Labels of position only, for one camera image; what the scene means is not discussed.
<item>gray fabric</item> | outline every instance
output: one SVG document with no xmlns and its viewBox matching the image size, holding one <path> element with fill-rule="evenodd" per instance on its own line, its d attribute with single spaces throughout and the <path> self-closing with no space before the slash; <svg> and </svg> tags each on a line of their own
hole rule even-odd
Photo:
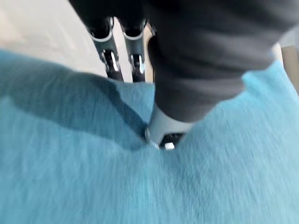
<svg viewBox="0 0 299 224">
<path fill-rule="evenodd" d="M 149 52 L 159 107 L 171 117 L 192 121 L 237 95 L 245 71 L 272 63 L 271 47 L 299 22 L 298 12 L 297 0 L 148 0 L 145 13 L 157 28 Z M 228 86 L 229 81 L 215 80 L 230 78 L 239 81 Z M 194 89 L 203 83 L 205 90 Z M 181 105 L 185 112 L 177 112 Z"/>
<path fill-rule="evenodd" d="M 299 50 L 299 26 L 287 32 L 280 40 L 279 44 L 282 48 L 295 46 Z"/>
</svg>

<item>blue carpet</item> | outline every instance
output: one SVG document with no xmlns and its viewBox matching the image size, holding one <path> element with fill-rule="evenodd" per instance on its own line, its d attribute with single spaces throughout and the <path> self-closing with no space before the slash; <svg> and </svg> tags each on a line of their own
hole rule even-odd
<svg viewBox="0 0 299 224">
<path fill-rule="evenodd" d="M 157 151 L 154 85 L 0 51 L 0 224 L 298 224 L 296 91 L 279 62 L 243 79 Z"/>
</svg>

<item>carpet fiber texture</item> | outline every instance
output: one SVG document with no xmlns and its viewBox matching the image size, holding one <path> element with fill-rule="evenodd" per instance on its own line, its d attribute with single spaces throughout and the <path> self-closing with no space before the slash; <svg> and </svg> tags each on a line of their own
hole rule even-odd
<svg viewBox="0 0 299 224">
<path fill-rule="evenodd" d="M 243 80 L 158 151 L 153 84 L 0 51 L 0 223 L 298 224 L 298 96 L 279 62 Z"/>
</svg>

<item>white floor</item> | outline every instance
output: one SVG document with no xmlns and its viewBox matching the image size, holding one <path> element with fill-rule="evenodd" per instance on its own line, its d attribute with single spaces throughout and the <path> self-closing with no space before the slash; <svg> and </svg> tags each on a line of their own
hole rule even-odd
<svg viewBox="0 0 299 224">
<path fill-rule="evenodd" d="M 124 79 L 132 81 L 119 23 L 114 26 Z M 150 31 L 145 30 L 145 42 Z M 67 0 L 1 0 L 0 48 L 61 63 L 76 70 L 106 75 L 93 42 Z M 146 55 L 147 81 L 152 69 Z"/>
</svg>

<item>teal rug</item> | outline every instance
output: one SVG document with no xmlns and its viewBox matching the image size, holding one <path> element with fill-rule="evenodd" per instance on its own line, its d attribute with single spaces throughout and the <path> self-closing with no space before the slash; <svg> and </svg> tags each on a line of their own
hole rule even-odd
<svg viewBox="0 0 299 224">
<path fill-rule="evenodd" d="M 0 224 L 299 224 L 299 99 L 248 72 L 173 151 L 142 132 L 154 85 L 0 51 Z"/>
</svg>

